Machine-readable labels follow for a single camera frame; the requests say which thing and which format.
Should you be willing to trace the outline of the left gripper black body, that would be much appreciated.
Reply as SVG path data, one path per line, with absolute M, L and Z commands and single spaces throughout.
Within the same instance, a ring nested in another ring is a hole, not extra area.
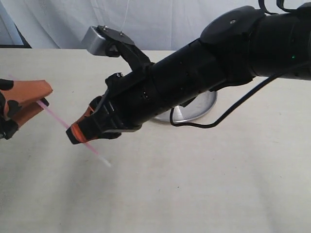
M 13 89 L 0 90 L 0 138 L 10 139 L 18 125 L 12 117 L 18 112 L 17 92 Z

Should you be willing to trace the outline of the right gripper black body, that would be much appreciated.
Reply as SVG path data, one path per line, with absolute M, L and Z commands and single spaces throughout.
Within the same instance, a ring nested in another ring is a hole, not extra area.
M 87 139 L 114 139 L 139 130 L 143 123 L 224 83 L 217 59 L 193 41 L 156 63 L 144 63 L 122 77 L 106 79 L 107 90 L 87 119 Z

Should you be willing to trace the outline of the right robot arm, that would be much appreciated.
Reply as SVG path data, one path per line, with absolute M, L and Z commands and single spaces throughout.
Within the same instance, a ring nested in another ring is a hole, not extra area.
M 311 5 L 269 12 L 243 6 L 212 21 L 199 38 L 153 63 L 122 32 L 91 26 L 84 43 L 89 53 L 121 57 L 130 66 L 127 75 L 114 73 L 107 90 L 93 99 L 86 112 L 66 131 L 72 144 L 95 139 L 115 139 L 135 132 L 148 120 L 176 106 L 187 106 L 206 91 L 240 86 L 255 77 L 265 80 L 254 87 L 211 124 L 213 128 L 253 94 L 277 78 L 311 78 Z

